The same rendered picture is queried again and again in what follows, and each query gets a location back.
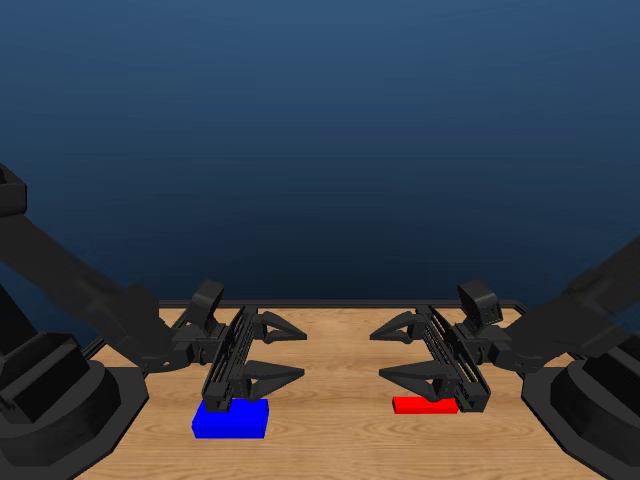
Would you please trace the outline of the thin red peg bar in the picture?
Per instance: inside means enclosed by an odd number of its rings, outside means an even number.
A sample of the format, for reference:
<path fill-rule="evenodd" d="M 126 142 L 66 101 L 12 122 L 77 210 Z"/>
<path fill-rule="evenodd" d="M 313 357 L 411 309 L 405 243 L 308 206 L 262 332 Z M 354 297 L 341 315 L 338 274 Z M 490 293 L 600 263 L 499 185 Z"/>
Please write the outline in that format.
<path fill-rule="evenodd" d="M 459 407 L 453 398 L 430 401 L 419 396 L 394 396 L 392 407 L 395 414 L 457 414 Z"/>

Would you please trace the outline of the blue hollow socket block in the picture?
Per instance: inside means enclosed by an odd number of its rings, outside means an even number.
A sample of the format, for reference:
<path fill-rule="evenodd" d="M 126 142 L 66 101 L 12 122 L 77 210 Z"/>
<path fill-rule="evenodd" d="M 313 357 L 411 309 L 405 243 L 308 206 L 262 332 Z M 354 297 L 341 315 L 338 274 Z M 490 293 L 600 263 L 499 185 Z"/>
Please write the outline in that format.
<path fill-rule="evenodd" d="M 263 439 L 269 413 L 266 398 L 233 399 L 227 412 L 207 412 L 201 403 L 191 427 L 196 439 Z"/>

